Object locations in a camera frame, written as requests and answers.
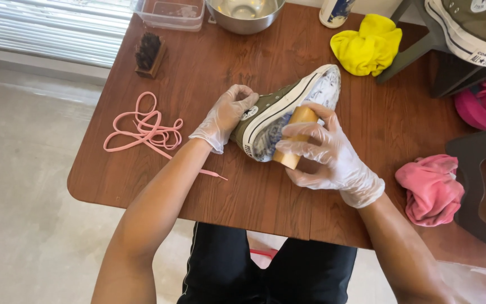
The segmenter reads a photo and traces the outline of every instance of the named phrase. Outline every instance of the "person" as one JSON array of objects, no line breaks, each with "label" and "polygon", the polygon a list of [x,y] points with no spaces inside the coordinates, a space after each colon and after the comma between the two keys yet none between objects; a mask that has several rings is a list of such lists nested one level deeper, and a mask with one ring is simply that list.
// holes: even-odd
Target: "person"
[{"label": "person", "polygon": [[[212,149],[222,151],[257,99],[247,86],[233,85],[223,93],[191,139],[129,205],[106,250],[92,303],[156,303],[155,252],[172,230],[207,156]],[[321,167],[315,174],[287,169],[292,181],[310,189],[339,190],[357,208],[398,303],[455,303],[433,255],[389,200],[383,180],[358,158],[335,113],[319,104],[308,107],[324,126],[294,123],[283,135],[304,134],[321,144],[280,141],[276,148]],[[356,248],[289,238],[270,266],[260,269],[250,258],[245,230],[196,223],[178,304],[346,303],[355,255]]]}]

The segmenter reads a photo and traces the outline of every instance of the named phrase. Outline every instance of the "bottle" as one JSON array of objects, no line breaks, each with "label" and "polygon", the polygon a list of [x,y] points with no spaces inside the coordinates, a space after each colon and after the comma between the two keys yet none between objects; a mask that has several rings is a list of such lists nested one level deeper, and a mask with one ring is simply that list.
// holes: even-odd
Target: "bottle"
[{"label": "bottle", "polygon": [[338,28],[350,14],[355,0],[324,0],[320,9],[320,22],[328,28]]}]

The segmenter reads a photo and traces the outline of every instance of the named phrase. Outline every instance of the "high-top sneaker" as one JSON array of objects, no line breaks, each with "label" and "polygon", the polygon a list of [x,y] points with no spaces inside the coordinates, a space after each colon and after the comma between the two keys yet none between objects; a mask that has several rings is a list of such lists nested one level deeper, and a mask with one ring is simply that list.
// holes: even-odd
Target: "high-top sneaker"
[{"label": "high-top sneaker", "polygon": [[425,9],[442,26],[452,53],[486,66],[486,0],[425,0]]},{"label": "high-top sneaker", "polygon": [[327,64],[310,75],[274,93],[260,95],[230,135],[245,153],[259,162],[270,161],[281,130],[287,125],[295,107],[308,102],[320,103],[332,110],[339,100],[339,68]]}]

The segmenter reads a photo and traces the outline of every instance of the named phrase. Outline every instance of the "disposable glove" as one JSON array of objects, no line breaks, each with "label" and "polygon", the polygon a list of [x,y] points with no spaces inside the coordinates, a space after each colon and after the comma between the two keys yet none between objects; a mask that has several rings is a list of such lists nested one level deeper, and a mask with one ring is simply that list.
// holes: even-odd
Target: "disposable glove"
[{"label": "disposable glove", "polygon": [[359,159],[342,132],[335,112],[316,103],[305,106],[320,116],[324,126],[293,123],[283,128],[282,135],[308,135],[321,145],[281,140],[275,147],[282,153],[300,155],[321,165],[315,174],[286,168],[290,179],[300,187],[340,190],[342,199],[354,208],[363,208],[376,201],[382,195],[385,183]]},{"label": "disposable glove", "polygon": [[251,88],[234,84],[213,105],[206,119],[188,138],[201,138],[213,147],[213,152],[222,154],[230,133],[239,123],[241,115],[258,100]]}]

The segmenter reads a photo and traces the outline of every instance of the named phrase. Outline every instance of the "window blinds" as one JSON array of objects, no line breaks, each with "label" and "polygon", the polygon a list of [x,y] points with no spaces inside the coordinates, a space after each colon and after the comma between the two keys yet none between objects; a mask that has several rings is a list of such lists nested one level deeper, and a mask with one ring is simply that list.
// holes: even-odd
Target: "window blinds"
[{"label": "window blinds", "polygon": [[110,68],[130,0],[0,0],[0,50]]}]

